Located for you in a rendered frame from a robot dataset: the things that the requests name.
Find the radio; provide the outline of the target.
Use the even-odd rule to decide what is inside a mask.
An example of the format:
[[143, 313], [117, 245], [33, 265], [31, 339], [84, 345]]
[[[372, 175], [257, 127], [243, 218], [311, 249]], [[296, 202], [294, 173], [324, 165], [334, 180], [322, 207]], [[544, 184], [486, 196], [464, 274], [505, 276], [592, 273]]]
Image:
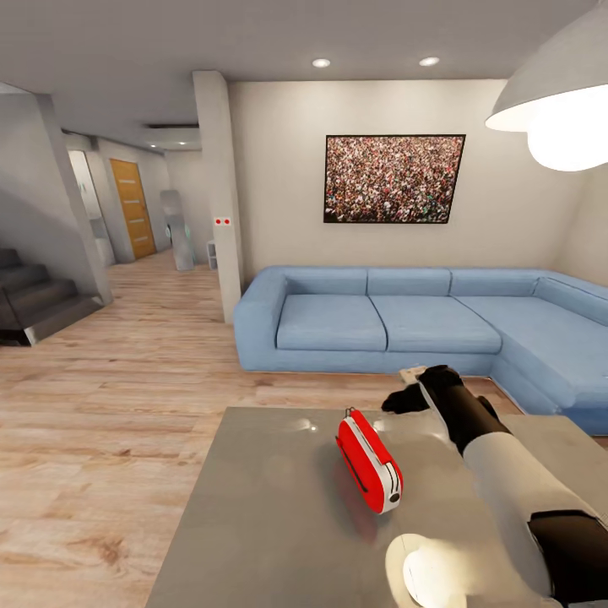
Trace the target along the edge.
[[336, 441], [369, 508], [376, 513], [396, 508], [403, 491], [402, 473], [359, 410], [348, 409]]

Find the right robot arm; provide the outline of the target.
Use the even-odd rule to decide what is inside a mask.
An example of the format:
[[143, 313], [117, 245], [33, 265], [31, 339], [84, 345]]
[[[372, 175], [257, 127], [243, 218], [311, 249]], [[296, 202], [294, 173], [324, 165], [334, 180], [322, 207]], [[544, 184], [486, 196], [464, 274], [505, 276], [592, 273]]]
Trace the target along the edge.
[[608, 524], [552, 475], [447, 364], [399, 372], [382, 411], [430, 410], [456, 442], [518, 574], [567, 608], [608, 608]]

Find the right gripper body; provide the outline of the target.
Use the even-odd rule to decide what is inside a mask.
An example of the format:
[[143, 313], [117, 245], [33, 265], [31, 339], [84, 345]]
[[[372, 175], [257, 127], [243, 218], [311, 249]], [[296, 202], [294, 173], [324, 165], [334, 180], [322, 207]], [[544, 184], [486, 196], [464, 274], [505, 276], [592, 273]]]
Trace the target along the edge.
[[415, 397], [413, 396], [414, 386], [414, 384], [410, 385], [408, 388], [403, 389], [403, 391], [396, 391], [389, 395], [391, 405], [393, 406], [396, 415], [403, 415], [410, 411], [416, 412], [427, 410], [427, 407], [421, 406], [416, 402]]

